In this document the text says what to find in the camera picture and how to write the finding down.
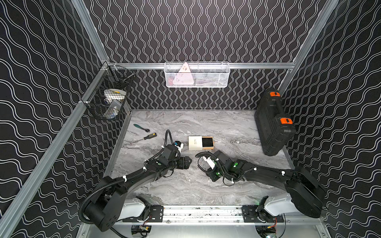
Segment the cream drawer jewelry box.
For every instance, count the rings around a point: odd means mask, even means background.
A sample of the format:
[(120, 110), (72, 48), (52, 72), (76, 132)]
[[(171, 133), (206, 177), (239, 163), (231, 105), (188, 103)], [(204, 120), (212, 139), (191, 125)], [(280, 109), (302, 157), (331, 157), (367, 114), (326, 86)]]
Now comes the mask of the cream drawer jewelry box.
[(189, 136), (189, 150), (213, 150), (214, 139), (212, 136)]

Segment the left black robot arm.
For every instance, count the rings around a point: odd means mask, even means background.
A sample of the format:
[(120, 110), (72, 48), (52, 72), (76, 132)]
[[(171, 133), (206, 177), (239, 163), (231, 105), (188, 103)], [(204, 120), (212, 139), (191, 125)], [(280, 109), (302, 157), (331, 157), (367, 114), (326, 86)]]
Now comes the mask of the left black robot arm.
[(175, 169), (187, 170), (192, 159), (181, 155), (176, 145), (166, 145), (156, 158), (146, 160), (144, 166), (119, 178), (104, 177), (95, 190), (82, 202), (78, 210), (81, 222), (95, 225), (100, 231), (111, 229), (119, 220), (134, 215), (124, 215), (126, 198), (142, 186), (165, 177)]

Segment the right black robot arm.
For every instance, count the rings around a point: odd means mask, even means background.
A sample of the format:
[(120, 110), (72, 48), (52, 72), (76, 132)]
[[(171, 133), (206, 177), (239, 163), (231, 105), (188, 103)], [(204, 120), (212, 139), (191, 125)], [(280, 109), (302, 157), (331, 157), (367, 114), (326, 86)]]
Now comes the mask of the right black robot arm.
[(213, 181), (222, 179), (224, 185), (233, 186), (239, 181), (259, 182), (283, 190), (277, 196), (264, 196), (256, 206), (254, 216), (261, 222), (292, 212), (319, 218), (325, 206), (325, 188), (306, 169), (276, 169), (259, 166), (245, 160), (232, 161), (222, 151), (202, 152), (197, 157), (209, 168), (202, 169)]

